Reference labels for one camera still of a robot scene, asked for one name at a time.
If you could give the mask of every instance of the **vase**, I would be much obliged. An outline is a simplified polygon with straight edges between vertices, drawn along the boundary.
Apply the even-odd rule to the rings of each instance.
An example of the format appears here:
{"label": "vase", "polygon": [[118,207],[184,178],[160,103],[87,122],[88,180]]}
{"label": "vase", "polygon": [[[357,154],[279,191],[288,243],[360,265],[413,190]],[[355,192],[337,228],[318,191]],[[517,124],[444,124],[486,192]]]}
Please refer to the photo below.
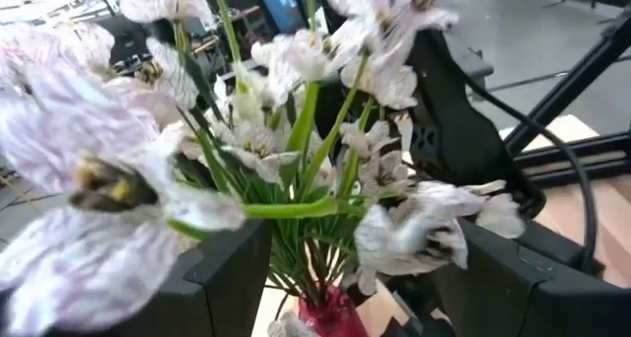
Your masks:
{"label": "vase", "polygon": [[314,305],[300,299],[298,315],[318,337],[368,337],[355,305],[346,292],[329,286],[326,303]]}

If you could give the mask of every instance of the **black cable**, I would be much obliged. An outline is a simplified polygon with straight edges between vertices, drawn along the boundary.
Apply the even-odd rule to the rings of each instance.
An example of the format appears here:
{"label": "black cable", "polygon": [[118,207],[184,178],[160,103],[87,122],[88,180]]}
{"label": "black cable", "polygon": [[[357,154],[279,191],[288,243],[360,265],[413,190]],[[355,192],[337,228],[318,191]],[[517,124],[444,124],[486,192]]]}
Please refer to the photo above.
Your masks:
{"label": "black cable", "polygon": [[579,186],[581,187],[581,193],[583,195],[583,204],[584,204],[584,213],[585,213],[585,236],[584,236],[584,246],[585,251],[583,254],[583,260],[581,262],[581,270],[585,273],[591,273],[594,261],[594,254],[596,252],[596,236],[597,236],[597,218],[596,218],[596,205],[594,203],[594,193],[592,191],[592,184],[590,183],[590,179],[585,171],[583,165],[581,165],[579,159],[576,157],[576,154],[556,135],[552,134],[549,130],[547,130],[544,126],[537,123],[536,121],[530,119],[526,115],[522,114],[518,110],[513,107],[507,105],[506,103],[498,100],[495,96],[489,94],[484,88],[479,86],[475,81],[473,81],[462,69],[456,64],[456,62],[452,59],[452,56],[445,51],[437,47],[438,45],[434,45],[434,50],[437,52],[442,52],[443,58],[447,61],[452,72],[456,74],[456,76],[464,79],[464,82],[471,87],[471,89],[488,100],[491,104],[497,106],[504,112],[508,113],[518,121],[524,123],[526,126],[533,128],[539,134],[543,135],[545,138],[550,140],[554,146],[559,148],[565,156],[568,158],[572,168],[576,171],[577,176],[579,178]]}

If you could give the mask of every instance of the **flower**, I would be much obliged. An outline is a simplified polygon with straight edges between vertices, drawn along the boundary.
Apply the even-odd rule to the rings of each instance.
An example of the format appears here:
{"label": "flower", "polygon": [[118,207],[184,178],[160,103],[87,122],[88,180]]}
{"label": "flower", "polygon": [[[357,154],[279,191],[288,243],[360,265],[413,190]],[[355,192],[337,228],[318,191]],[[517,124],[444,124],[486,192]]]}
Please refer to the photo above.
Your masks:
{"label": "flower", "polygon": [[486,199],[482,210],[477,214],[476,225],[504,238],[517,238],[526,230],[526,225],[518,214],[519,205],[507,193],[486,197],[487,194],[505,187],[504,180],[496,180],[482,185],[469,185],[464,189]]}
{"label": "flower", "polygon": [[280,319],[272,321],[267,328],[269,337],[316,337],[316,334],[301,321],[296,313],[285,312]]}
{"label": "flower", "polygon": [[74,52],[62,44],[54,29],[14,24],[1,27],[0,31],[0,89],[14,88],[20,97],[30,99],[31,85],[24,76],[27,70],[45,69],[57,63],[79,65]]}
{"label": "flower", "polygon": [[446,207],[452,209],[437,203],[430,209],[414,210],[403,222],[397,222],[399,218],[380,205],[369,208],[355,230],[364,294],[374,292],[367,281],[377,272],[394,276],[427,273],[450,261],[466,268],[464,236]]}
{"label": "flower", "polygon": [[[416,89],[416,74],[409,66],[399,66],[388,73],[381,72],[375,67],[375,62],[369,63],[360,77],[358,89],[375,96],[377,102],[395,110],[416,106],[417,100],[412,96]],[[342,84],[353,87],[355,77],[359,72],[361,59],[354,58],[340,72]]]}
{"label": "flower", "polygon": [[292,163],[299,152],[274,153],[278,132],[264,126],[245,123],[235,129],[234,145],[223,150],[235,155],[249,169],[268,183],[283,185],[279,169]]}
{"label": "flower", "polygon": [[147,48],[153,55],[153,61],[161,69],[161,74],[153,80],[152,88],[173,100],[181,109],[191,109],[195,106],[199,91],[193,80],[179,64],[177,51],[164,45],[156,39],[147,38]]}
{"label": "flower", "polygon": [[[12,335],[108,328],[171,272],[178,247],[167,220],[213,231],[245,219],[232,199],[177,184],[178,139],[158,137],[149,114],[56,66],[27,74],[46,110],[0,99],[0,144],[13,168],[48,191],[72,191],[70,205],[44,213],[0,253]],[[81,160],[86,151],[98,155]]]}
{"label": "flower", "polygon": [[217,28],[217,18],[206,0],[120,0],[120,11],[136,23],[192,17],[212,29]]}
{"label": "flower", "polygon": [[55,27],[63,43],[72,47],[80,64],[103,80],[115,77],[109,67],[111,49],[114,47],[114,36],[94,23],[68,23]]}
{"label": "flower", "polygon": [[384,156],[373,155],[361,165],[357,173],[362,183],[362,194],[371,198],[384,195],[400,195],[414,184],[408,179],[407,167],[402,163],[400,151],[392,151]]}
{"label": "flower", "polygon": [[390,139],[387,135],[389,126],[385,121],[377,121],[367,133],[359,129],[359,120],[354,123],[343,123],[339,128],[342,144],[348,145],[357,151],[360,158],[367,159],[379,150],[398,139]]}
{"label": "flower", "polygon": [[282,58],[274,55],[267,66],[267,76],[250,71],[240,63],[233,64],[237,79],[258,98],[260,108],[271,110],[287,102],[291,91],[300,83],[300,75]]}
{"label": "flower", "polygon": [[306,82],[321,81],[336,72],[364,46],[366,33],[356,21],[345,22],[333,35],[300,30],[281,56]]}
{"label": "flower", "polygon": [[[242,64],[236,67],[239,69],[240,74],[248,72],[244,71]],[[256,87],[248,89],[248,92],[244,94],[232,93],[229,95],[226,83],[221,77],[218,77],[213,91],[217,96],[217,107],[219,107],[219,111],[222,113],[225,121],[230,122],[233,126],[239,126],[244,122],[255,124],[263,123],[264,113],[261,110],[261,99],[264,96],[259,96],[256,93],[256,91],[258,91]],[[211,113],[209,113],[207,117],[212,118],[213,121],[217,120],[214,114]]]}
{"label": "flower", "polygon": [[169,95],[138,79],[117,77],[106,82],[104,89],[126,107],[141,108],[151,113],[161,129],[180,120],[175,101]]}
{"label": "flower", "polygon": [[451,12],[436,8],[432,0],[328,0],[339,14],[358,19],[370,35],[374,52],[397,50],[400,66],[413,45],[416,32],[444,29],[457,21]]}

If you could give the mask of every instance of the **floor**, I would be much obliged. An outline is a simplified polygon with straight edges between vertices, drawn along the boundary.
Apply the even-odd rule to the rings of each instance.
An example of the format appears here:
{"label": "floor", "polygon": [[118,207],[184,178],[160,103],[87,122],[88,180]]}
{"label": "floor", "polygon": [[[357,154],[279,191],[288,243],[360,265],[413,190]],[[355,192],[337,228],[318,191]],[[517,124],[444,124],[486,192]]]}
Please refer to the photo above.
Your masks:
{"label": "floor", "polygon": [[[460,13],[460,23],[451,31],[466,44],[481,49],[495,67],[487,79],[493,89],[571,68],[599,39],[604,25],[616,10],[558,0],[440,0]],[[629,85],[631,62],[612,66],[567,110],[600,134],[628,128],[631,120]],[[559,78],[495,92],[515,108],[530,111]],[[498,129],[517,122],[484,102],[475,104],[493,120]],[[6,244],[39,212],[63,201],[49,197],[17,181],[17,192],[27,192],[26,203],[16,190],[0,189],[0,246]]]}

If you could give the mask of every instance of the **wooden floor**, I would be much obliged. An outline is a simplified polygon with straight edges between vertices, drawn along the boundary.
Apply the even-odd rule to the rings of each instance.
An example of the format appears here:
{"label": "wooden floor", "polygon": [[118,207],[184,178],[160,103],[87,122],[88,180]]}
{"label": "wooden floor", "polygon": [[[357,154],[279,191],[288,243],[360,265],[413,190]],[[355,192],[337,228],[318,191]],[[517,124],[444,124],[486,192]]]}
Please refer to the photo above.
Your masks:
{"label": "wooden floor", "polygon": [[[566,142],[598,134],[573,115],[555,119],[548,129]],[[511,129],[500,131],[508,135]],[[538,137],[526,149],[549,146]],[[592,181],[598,219],[596,258],[606,268],[603,279],[621,288],[631,287],[631,175]],[[583,196],[578,185],[545,190],[547,203],[536,220],[550,230],[583,244]]]}

